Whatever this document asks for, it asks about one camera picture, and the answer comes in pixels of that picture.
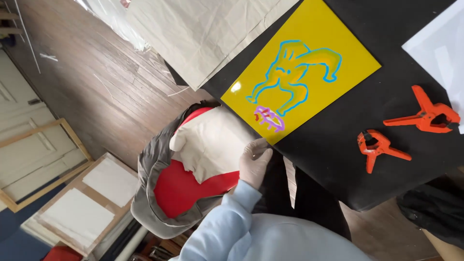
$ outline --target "glossy yellow board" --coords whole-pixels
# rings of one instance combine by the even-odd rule
[[[221,99],[273,145],[379,68],[322,0],[305,0]]]

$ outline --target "orange spring clamp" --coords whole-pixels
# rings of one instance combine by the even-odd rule
[[[447,133],[459,126],[461,117],[452,108],[443,103],[432,104],[425,91],[419,85],[414,85],[412,91],[419,102],[420,111],[414,116],[385,120],[383,121],[385,126],[416,125],[421,131],[436,133]],[[432,124],[432,120],[440,114],[446,116],[445,122]]]
[[[390,147],[390,141],[376,130],[365,130],[358,135],[359,150],[367,155],[366,171],[371,174],[374,169],[375,159],[382,153],[411,160],[412,157],[400,150]]]

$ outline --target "latex glove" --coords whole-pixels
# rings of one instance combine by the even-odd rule
[[[263,182],[266,167],[272,157],[272,149],[265,138],[257,139],[250,142],[244,149],[238,162],[240,179],[259,189]]]

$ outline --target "light blue sleeve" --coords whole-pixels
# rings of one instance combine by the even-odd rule
[[[261,193],[239,180],[234,193],[224,195],[222,204],[206,215],[180,255],[171,260],[227,260],[234,244],[250,230],[251,211],[260,198]]]

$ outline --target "blue outlined figure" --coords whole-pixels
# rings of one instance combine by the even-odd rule
[[[328,48],[310,50],[300,40],[287,40],[280,44],[276,60],[266,72],[266,81],[257,84],[246,99],[254,104],[262,91],[279,87],[291,93],[291,98],[277,109],[277,114],[284,117],[287,112],[308,99],[308,86],[299,81],[306,75],[311,65],[325,66],[322,79],[327,83],[337,80],[335,75],[342,63],[342,56]]]

